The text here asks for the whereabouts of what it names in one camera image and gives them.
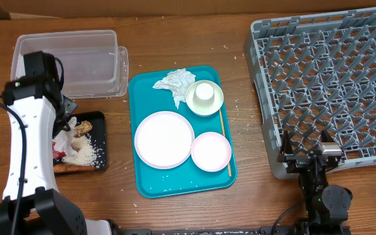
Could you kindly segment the large white plate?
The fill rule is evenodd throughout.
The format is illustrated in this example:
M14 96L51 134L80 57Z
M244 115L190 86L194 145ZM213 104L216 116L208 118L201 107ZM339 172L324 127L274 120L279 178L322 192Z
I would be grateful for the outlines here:
M148 166L167 170L189 158L194 139L194 130L182 115L160 111L139 124L134 134L134 148Z

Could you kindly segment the clear plastic storage bin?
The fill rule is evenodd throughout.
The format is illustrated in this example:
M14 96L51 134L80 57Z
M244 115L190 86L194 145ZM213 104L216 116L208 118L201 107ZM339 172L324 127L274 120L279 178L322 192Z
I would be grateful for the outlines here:
M60 59L62 94L70 99L122 97L127 92L129 58L114 30L63 31L18 37L11 80L25 75L24 55L42 51Z

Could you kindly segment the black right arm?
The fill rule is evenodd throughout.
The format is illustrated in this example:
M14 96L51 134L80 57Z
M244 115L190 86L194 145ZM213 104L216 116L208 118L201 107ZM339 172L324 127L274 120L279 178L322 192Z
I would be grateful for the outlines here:
M288 173L298 174L298 183L304 199L283 212L271 227L270 234L294 235L346 235L349 227L343 226L353 199L352 192L339 185L330 185L326 173L338 166L344 151L323 130L321 142L305 155L293 154L289 132L283 132L277 161L287 164ZM284 216L304 205L307 217L297 219L290 227L278 227Z

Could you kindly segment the black plastic tray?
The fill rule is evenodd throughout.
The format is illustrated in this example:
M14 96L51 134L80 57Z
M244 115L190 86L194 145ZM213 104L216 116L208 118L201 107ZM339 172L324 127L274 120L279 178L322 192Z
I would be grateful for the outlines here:
M101 148L104 153L102 154L101 159L105 161L103 165L99 168L96 168L95 171L92 172L100 172L106 170L108 167L108 154L107 154L107 141L106 141L106 123L104 119L104 114L102 112L87 112L81 114L75 114L73 117L76 117L77 125L79 125L82 121L89 121L93 128L90 132L86 135L91 136L91 142L96 145L97 147ZM52 149L54 148L54 139L52 140ZM53 165L64 164L62 162L62 158L60 159L53 159Z

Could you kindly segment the grey dishwasher rack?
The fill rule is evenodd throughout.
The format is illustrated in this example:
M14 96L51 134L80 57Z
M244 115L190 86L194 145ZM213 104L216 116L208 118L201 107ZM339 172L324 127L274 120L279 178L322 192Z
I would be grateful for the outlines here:
M376 165L376 7L254 21L245 44L272 174L283 133L309 153L328 131L339 169Z

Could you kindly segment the small white plate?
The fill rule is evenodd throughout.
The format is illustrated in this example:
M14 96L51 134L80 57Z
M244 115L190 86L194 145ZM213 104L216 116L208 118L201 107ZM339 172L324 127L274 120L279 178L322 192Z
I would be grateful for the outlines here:
M194 164L206 172L217 172L227 166L223 152L223 136L215 132L199 135L191 146Z

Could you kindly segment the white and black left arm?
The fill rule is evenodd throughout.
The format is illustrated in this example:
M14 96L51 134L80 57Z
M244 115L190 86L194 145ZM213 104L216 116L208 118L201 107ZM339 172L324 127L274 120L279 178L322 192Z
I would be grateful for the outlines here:
M52 140L71 129L77 107L61 93L63 65L42 51L24 55L23 62L25 76L6 83L0 96L11 128L0 234L87 234L82 211L55 182Z

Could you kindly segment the brown food chunk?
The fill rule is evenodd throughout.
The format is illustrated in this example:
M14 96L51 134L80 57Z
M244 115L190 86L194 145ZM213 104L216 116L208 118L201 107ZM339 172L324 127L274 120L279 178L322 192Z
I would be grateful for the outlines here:
M92 130L93 126L89 121L82 121L79 125L74 128L74 137L80 138L85 136L88 132Z

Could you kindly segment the red snack wrapper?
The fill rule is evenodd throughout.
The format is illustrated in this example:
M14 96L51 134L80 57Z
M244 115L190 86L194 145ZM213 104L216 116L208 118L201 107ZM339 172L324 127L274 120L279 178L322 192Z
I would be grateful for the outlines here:
M66 156L65 152L56 151L55 149L52 150L52 153L53 153L53 159L60 159Z

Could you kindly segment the wooden chopstick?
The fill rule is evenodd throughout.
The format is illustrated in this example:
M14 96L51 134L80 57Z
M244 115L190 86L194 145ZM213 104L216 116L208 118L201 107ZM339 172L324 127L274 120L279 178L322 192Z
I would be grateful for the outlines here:
M227 164L228 176L231 178L232 177L232 171L231 171L231 166L230 166L231 145L226 138L225 126L224 126L224 121L223 121L223 114L222 114L221 110L219 110L219 117L220 117L221 131L222 131L222 136L223 136L223 145L224 145L224 152L223 153L224 153L224 157L225 157L225 163Z

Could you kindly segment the white napkin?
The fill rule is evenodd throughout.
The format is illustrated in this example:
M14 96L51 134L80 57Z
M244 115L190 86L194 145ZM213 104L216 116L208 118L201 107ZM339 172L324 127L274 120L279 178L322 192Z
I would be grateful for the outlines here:
M76 117L72 117L68 122L70 126L69 131L61 131L54 138L54 150L60 153L65 153L67 157L74 157L77 154L77 151L72 147L72 141L74 140L74 128L77 124Z
M195 82L196 76L186 70L177 69L169 72L162 80L153 85L153 89L166 89L171 91L176 108L179 108L180 102L186 102L186 92Z

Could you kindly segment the white cup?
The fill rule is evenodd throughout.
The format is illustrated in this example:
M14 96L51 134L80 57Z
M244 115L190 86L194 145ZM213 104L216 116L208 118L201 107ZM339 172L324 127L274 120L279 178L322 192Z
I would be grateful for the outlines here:
M197 85L195 95L201 101L209 101L213 99L214 89L209 83L203 82Z

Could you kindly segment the white bowl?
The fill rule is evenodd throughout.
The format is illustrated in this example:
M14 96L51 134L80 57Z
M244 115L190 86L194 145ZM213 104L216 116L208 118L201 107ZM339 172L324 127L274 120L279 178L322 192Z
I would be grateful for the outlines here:
M189 86L185 100L193 113L206 117L220 111L224 103L224 95L223 90L215 82L199 80Z

